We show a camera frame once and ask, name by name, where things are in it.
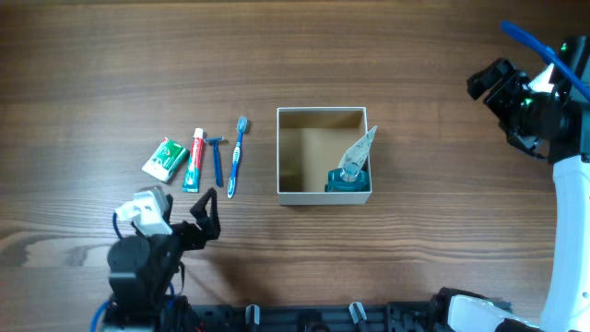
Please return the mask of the red green Colgate toothpaste tube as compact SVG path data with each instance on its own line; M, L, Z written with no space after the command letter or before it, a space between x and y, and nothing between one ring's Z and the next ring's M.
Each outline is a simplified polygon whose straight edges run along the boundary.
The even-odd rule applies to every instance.
M187 170L183 181L183 191L188 193L199 192L199 180L202 164L202 150L204 146L204 130L196 128L193 135L193 144L190 150Z

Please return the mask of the green white soap pack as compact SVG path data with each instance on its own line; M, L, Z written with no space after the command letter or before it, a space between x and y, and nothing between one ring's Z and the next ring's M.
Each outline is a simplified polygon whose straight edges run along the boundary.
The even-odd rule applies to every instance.
M142 171L163 183L168 183L185 161L188 153L188 149L183 145L165 137L142 166Z

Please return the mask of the blue disposable razor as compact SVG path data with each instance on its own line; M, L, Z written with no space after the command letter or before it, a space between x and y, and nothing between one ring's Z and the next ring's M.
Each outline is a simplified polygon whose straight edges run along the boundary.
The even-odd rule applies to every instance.
M219 144L224 142L225 138L223 136L213 136L205 139L205 142L208 145L211 145L213 148L213 162L214 162L214 172L215 172L215 181L218 187L223 186L223 179L222 179L222 168L221 168L221 158L219 152Z

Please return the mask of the white cardboard box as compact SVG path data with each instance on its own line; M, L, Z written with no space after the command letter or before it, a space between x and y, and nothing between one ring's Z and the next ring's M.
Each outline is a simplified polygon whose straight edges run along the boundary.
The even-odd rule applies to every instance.
M277 194L281 206L362 205L359 192L327 192L328 173L370 131L364 107L277 109Z

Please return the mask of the blue Listerine mouthwash bottle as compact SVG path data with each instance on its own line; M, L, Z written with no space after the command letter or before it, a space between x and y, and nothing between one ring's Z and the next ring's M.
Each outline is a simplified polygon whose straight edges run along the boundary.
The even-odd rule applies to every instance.
M326 192L364 192L369 189L369 174L354 162L330 171L327 175Z

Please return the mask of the white Pantene conditioner tube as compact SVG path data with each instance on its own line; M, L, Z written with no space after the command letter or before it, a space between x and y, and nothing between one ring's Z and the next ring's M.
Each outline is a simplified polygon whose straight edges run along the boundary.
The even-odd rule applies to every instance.
M344 153L338 163L339 168L342 168L349 163L354 163L361 169L364 167L364 164L369 157L377 128L378 126L375 125Z

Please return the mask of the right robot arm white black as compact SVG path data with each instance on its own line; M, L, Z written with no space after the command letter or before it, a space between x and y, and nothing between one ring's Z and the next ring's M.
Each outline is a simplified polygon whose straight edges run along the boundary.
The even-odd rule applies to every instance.
M429 322L452 331L586 331L589 328L589 39L572 36L558 51L504 21L502 30L535 51L535 78L499 58L467 80L499 120L507 142L552 167L557 223L549 293L537 325L478 294L443 289Z

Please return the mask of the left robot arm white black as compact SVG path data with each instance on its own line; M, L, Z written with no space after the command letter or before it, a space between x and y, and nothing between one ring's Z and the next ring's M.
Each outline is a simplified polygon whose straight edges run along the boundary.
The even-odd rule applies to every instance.
M134 235L111 247L112 295L95 313L91 331L204 331L205 325L180 290L182 256L220 236L217 191L208 189L191 207L193 222L170 223L173 197L159 186L144 188L114 210L112 222L128 221Z

